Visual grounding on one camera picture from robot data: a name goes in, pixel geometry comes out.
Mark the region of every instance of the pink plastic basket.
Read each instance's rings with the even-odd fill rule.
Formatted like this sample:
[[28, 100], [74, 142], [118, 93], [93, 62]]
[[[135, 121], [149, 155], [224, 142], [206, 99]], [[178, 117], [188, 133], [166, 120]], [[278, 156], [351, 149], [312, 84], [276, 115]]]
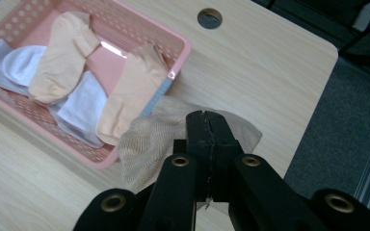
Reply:
[[[23, 0], [0, 21], [0, 39], [13, 49], [46, 45], [53, 20], [69, 11], [92, 16], [92, 30], [102, 46], [88, 57], [86, 66], [107, 94], [118, 83], [124, 54], [133, 48], [150, 42], [157, 44], [171, 68], [167, 77], [172, 80], [190, 53], [191, 45], [184, 37], [116, 0]], [[68, 135], [44, 107], [25, 96], [0, 89], [0, 107], [90, 167], [105, 168], [118, 158], [115, 146], [105, 144], [94, 149]]]

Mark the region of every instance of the gray carpet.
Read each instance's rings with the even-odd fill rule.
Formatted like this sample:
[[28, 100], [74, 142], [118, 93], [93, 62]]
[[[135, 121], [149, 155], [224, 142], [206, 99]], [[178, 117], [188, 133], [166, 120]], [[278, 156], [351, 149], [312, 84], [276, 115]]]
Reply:
[[[357, 34], [295, 0], [277, 1], [272, 11], [338, 48]], [[370, 52], [370, 38], [351, 51]], [[340, 58], [284, 180], [307, 198], [325, 188], [355, 194], [369, 158], [370, 67]]]

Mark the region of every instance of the table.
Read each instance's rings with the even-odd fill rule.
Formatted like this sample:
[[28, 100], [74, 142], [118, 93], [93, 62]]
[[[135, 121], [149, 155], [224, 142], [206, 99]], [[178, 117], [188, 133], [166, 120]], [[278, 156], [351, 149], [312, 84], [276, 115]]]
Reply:
[[[335, 47], [248, 0], [126, 3], [193, 44], [169, 95], [250, 121], [263, 133], [254, 153], [284, 176], [335, 65]], [[198, 25], [206, 8], [222, 14], [219, 28]], [[86, 167], [0, 112], [2, 230], [72, 229], [98, 193], [122, 187], [119, 171], [119, 163]], [[231, 224], [213, 208], [198, 211], [197, 230]]]

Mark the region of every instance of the black object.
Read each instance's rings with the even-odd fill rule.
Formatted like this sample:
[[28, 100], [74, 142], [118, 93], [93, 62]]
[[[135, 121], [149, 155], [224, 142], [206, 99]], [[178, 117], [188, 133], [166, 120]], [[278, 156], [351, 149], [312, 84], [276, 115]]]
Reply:
[[174, 141], [154, 185], [101, 193], [74, 230], [195, 230], [196, 202], [206, 198], [229, 203], [235, 230], [370, 228], [370, 210], [350, 195], [294, 193], [263, 158], [244, 154], [223, 116], [197, 111], [186, 121], [187, 140]]

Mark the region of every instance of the metal ring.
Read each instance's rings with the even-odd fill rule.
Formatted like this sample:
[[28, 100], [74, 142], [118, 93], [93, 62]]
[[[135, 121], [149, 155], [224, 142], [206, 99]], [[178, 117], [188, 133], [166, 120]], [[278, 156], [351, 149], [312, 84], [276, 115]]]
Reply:
[[119, 193], [111, 194], [101, 202], [101, 209], [104, 212], [113, 213], [122, 209], [125, 205], [125, 196]]
[[184, 167], [189, 164], [189, 160], [185, 157], [176, 157], [172, 159], [172, 164], [176, 167]]
[[254, 157], [244, 157], [242, 162], [250, 167], [258, 167], [260, 166], [260, 161]]
[[324, 199], [330, 207], [344, 214], [350, 214], [355, 209], [354, 205], [341, 195], [330, 193]]

